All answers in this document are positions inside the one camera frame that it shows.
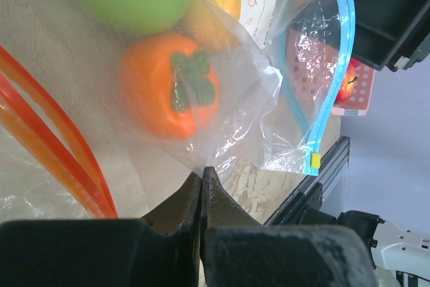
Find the zip bag of mixed fruit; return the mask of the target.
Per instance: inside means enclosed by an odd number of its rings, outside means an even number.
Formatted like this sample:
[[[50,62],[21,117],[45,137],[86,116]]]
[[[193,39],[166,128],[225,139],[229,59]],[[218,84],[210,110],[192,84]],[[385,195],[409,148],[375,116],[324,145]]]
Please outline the zip bag of mixed fruit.
[[[61,0],[77,81],[130,142],[190,169],[315,175],[353,0]]]

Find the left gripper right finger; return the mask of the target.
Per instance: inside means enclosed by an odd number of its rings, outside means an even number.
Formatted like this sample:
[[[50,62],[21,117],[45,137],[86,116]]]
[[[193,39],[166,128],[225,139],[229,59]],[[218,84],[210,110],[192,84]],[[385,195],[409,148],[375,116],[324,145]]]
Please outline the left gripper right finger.
[[[213,167],[203,175],[200,258],[208,286],[378,285],[354,231],[262,225],[226,192]]]

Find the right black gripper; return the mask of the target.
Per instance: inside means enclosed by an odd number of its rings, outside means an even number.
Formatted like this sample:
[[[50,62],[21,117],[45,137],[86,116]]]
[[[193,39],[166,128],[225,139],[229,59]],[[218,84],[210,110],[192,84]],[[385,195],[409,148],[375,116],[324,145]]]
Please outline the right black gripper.
[[[406,70],[429,55],[429,0],[354,0],[352,57],[375,69]]]

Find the pink perforated plastic basket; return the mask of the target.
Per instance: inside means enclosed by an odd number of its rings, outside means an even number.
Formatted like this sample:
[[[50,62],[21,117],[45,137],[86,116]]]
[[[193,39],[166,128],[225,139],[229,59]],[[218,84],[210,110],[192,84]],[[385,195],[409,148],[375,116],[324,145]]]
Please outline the pink perforated plastic basket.
[[[353,0],[291,0],[286,60],[291,87],[307,120],[346,114],[363,107],[360,63],[351,57],[355,19]]]

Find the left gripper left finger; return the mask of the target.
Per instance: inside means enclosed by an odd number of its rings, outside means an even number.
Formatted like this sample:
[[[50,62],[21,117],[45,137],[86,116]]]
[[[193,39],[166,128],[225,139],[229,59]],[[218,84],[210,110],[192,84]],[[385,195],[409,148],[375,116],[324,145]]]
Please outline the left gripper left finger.
[[[141,218],[1,225],[2,286],[197,286],[202,180]]]

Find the zip bag of red apples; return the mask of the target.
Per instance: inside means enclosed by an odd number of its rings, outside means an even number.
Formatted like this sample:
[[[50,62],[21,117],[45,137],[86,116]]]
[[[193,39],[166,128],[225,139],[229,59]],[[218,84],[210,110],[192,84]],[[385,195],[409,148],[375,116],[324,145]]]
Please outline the zip bag of red apples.
[[[87,141],[53,97],[1,49],[1,125],[98,218],[118,213]]]

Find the red yellow fake apple four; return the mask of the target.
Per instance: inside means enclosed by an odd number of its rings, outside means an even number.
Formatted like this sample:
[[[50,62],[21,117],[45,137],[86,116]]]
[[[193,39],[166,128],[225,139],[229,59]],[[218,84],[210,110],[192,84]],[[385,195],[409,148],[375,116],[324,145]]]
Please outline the red yellow fake apple four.
[[[356,70],[353,65],[349,65],[347,72],[339,88],[335,103],[347,101],[353,94],[355,82],[357,80]]]

